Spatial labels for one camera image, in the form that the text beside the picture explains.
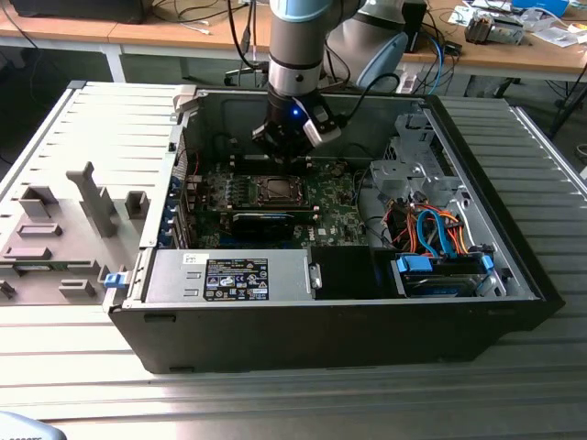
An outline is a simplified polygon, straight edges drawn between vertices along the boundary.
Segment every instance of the desk leg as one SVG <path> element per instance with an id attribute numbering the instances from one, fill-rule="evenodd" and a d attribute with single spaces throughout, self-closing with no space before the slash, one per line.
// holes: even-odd
<path id="1" fill-rule="evenodd" d="M 108 67 L 112 74 L 112 81 L 115 83 L 125 83 L 127 78 L 125 77 L 125 71 L 122 68 L 122 50 L 118 44 L 107 44 L 102 46 L 102 53 L 106 55 L 108 60 Z"/>

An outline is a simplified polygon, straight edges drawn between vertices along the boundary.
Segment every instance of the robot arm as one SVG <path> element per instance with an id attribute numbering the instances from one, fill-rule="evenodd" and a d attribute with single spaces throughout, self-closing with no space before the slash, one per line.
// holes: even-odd
<path id="1" fill-rule="evenodd" d="M 287 161 L 340 136 L 337 118 L 317 86 L 328 32 L 365 0 L 271 0 L 269 105 L 253 138 Z"/>

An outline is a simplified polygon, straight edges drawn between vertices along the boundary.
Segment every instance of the wooden desk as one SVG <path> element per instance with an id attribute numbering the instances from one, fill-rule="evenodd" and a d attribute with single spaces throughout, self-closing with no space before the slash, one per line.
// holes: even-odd
<path id="1" fill-rule="evenodd" d="M 456 5 L 461 5 L 461 2 L 459 0 L 431 0 L 430 3 L 433 6 L 431 14 L 435 18 L 438 28 L 447 35 L 447 39 L 462 45 L 458 71 L 484 68 L 488 71 L 485 74 L 490 76 L 492 76 L 490 72 L 500 70 L 527 72 L 526 77 L 530 72 L 571 73 L 576 76 L 581 73 L 581 69 L 587 61 L 586 48 L 583 45 L 573 45 L 562 49 L 529 33 L 526 34 L 520 46 L 499 43 L 487 45 L 468 43 L 465 40 L 465 27 L 447 23 L 450 10 Z M 570 12 L 564 17 L 565 21 L 571 23 L 574 19 L 587 19 L 587 11 L 579 12 L 575 8 L 569 8 L 569 10 Z M 425 22 L 430 24 L 428 16 Z M 422 56 L 422 60 L 432 61 L 426 55 Z M 511 75 L 495 74 L 494 76 Z"/>
<path id="2" fill-rule="evenodd" d="M 6 6 L 8 14 L 32 39 L 56 39 L 107 43 L 108 36 L 116 26 L 112 21 L 76 20 L 70 18 L 25 18 L 19 16 L 11 4 Z M 0 9 L 0 37 L 22 39 L 22 34 L 8 21 Z"/>
<path id="3" fill-rule="evenodd" d="M 187 6 L 207 4 L 206 0 L 178 0 L 178 8 L 181 10 Z M 185 18 L 204 17 L 225 10 L 223 6 L 194 11 Z M 175 20 L 172 5 L 158 7 L 158 15 Z M 237 35 L 240 38 L 247 23 L 248 9 L 243 8 L 234 13 Z M 211 35 L 204 35 L 188 27 L 159 20 L 150 16 L 141 25 L 117 24 L 108 37 L 111 43 L 141 44 L 148 46 L 172 46 L 175 48 L 231 50 L 235 51 L 227 15 L 211 18 L 209 27 L 191 24 L 195 28 L 210 30 Z M 271 38 L 271 10 L 264 5 L 257 8 L 257 44 L 262 52 L 269 51 Z"/>
<path id="4" fill-rule="evenodd" d="M 206 0 L 178 0 L 180 9 L 187 6 L 204 5 Z M 459 0 L 431 0 L 432 15 L 437 26 L 448 39 L 463 46 L 462 56 L 455 70 L 460 74 L 475 74 L 498 77 L 535 78 L 560 81 L 574 81 L 587 61 L 583 46 L 558 48 L 532 36 L 526 37 L 521 46 L 504 44 L 473 45 L 464 38 L 464 27 L 446 23 L 449 10 L 459 5 Z M 219 11 L 208 8 L 193 11 L 186 17 L 201 17 Z M 160 15 L 174 19 L 172 5 L 158 8 Z M 125 80 L 120 62 L 122 54 L 163 55 L 182 58 L 238 57 L 232 43 L 226 15 L 211 19 L 208 29 L 212 35 L 204 35 L 179 24 L 161 21 L 151 16 L 143 25 L 124 25 L 106 21 L 74 20 L 65 18 L 23 18 L 10 6 L 10 15 L 21 28 L 42 48 L 63 50 L 90 50 L 103 52 L 108 60 L 115 81 Z M 247 10 L 235 13 L 238 35 L 245 25 Z M 587 19 L 586 12 L 571 9 L 565 19 Z M 258 8 L 258 47 L 260 59 L 267 60 L 271 37 L 271 11 L 267 6 Z M 0 14 L 0 46 L 27 46 L 14 26 Z M 402 68 L 412 71 L 427 69 L 434 62 L 435 53 L 425 41 L 420 50 L 405 54 Z"/>

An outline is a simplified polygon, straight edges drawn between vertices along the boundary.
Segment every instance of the motherboard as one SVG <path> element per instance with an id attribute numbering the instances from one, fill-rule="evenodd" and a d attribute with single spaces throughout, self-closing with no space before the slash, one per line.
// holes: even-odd
<path id="1" fill-rule="evenodd" d="M 303 175 L 250 174 L 217 163 L 188 185 L 196 248 L 360 246 L 367 231 L 356 207 L 363 170 L 320 161 Z"/>

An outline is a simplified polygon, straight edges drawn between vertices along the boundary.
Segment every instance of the green motherboard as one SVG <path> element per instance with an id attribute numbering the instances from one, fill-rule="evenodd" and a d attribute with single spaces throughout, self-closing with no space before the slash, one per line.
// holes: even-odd
<path id="1" fill-rule="evenodd" d="M 235 173 L 227 164 L 217 164 L 205 171 L 197 185 L 193 209 L 196 247 L 366 245 L 355 205 L 362 172 L 343 161 L 324 161 L 314 163 L 303 177 L 250 176 Z M 239 215 L 284 215 L 295 221 L 287 238 L 243 240 L 235 237 L 233 228 Z"/>

